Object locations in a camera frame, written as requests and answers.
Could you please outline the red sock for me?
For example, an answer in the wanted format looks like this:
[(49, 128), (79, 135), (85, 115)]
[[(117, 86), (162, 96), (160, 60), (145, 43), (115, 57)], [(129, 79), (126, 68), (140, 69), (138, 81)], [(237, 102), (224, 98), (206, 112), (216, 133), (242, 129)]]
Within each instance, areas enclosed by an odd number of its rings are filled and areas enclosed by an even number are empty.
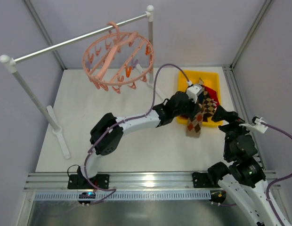
[(219, 99), (218, 99), (218, 94), (215, 90), (205, 86), (206, 91), (208, 92), (210, 98), (213, 100), (213, 102), (216, 104), (216, 106), (219, 106)]

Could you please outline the tan orange argyle sock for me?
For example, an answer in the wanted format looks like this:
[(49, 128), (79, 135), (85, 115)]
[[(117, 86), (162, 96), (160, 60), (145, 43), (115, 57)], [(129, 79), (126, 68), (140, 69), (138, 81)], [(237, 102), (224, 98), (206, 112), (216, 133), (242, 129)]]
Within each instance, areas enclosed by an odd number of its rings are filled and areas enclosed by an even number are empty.
[(186, 136), (199, 138), (201, 134), (201, 129), (203, 126), (203, 108), (198, 105), (197, 113), (193, 119), (188, 118), (186, 127)]

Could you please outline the beige maroon striped sock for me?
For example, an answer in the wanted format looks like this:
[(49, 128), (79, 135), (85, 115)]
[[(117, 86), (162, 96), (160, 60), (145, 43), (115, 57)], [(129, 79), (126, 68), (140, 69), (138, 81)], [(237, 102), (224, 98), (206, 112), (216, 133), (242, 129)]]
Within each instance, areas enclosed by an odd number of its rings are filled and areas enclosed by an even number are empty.
[(201, 78), (199, 78), (198, 84), (204, 85), (204, 81)]

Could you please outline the pink round clip hanger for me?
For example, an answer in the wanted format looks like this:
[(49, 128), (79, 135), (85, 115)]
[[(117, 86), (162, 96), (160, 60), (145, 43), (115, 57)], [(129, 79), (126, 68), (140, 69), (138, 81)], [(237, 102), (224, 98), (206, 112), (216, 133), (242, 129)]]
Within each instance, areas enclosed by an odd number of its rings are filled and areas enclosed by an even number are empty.
[(154, 47), (138, 31), (122, 32), (115, 22), (107, 24), (113, 29), (86, 49), (82, 67), (97, 89), (120, 94), (122, 86), (136, 89), (137, 81), (148, 82), (153, 72)]

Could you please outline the brown argyle sock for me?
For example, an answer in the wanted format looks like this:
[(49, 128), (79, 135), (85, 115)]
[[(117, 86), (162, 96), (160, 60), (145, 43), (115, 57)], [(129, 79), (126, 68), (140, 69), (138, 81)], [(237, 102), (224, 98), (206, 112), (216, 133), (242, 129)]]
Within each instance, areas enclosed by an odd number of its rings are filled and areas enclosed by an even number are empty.
[(210, 98), (208, 92), (205, 90), (203, 92), (203, 101), (202, 101), (203, 121), (204, 122), (208, 122), (208, 119), (214, 115), (217, 107), (218, 106), (216, 106), (216, 104)]

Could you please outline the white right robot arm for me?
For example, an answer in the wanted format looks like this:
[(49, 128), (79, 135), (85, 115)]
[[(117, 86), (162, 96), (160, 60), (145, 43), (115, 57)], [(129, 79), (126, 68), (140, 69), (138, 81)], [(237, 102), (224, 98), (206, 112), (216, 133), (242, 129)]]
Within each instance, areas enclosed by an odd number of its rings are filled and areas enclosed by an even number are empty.
[(250, 133), (264, 134), (270, 125), (257, 116), (251, 124), (246, 123), (238, 113), (228, 112), (220, 105), (211, 119), (228, 122), (219, 129), (225, 133), (224, 159), (230, 166), (218, 162), (208, 168), (210, 182), (223, 188), (254, 226), (291, 225), (270, 191), (281, 179), (267, 182), (266, 174), (254, 159), (258, 150)]

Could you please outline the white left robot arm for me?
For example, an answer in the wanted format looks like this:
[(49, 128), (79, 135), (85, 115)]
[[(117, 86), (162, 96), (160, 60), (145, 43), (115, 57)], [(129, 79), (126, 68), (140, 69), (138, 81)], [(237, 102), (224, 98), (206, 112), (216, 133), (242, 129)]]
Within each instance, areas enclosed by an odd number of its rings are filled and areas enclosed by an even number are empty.
[(202, 98), (202, 91), (197, 94), (178, 91), (141, 115), (115, 117), (112, 113), (106, 113), (90, 131), (92, 147), (88, 150), (84, 164), (77, 169), (78, 186), (96, 185), (92, 179), (97, 175), (97, 160), (115, 151), (122, 137), (139, 130), (168, 125), (178, 116), (193, 119), (201, 111), (199, 101)]

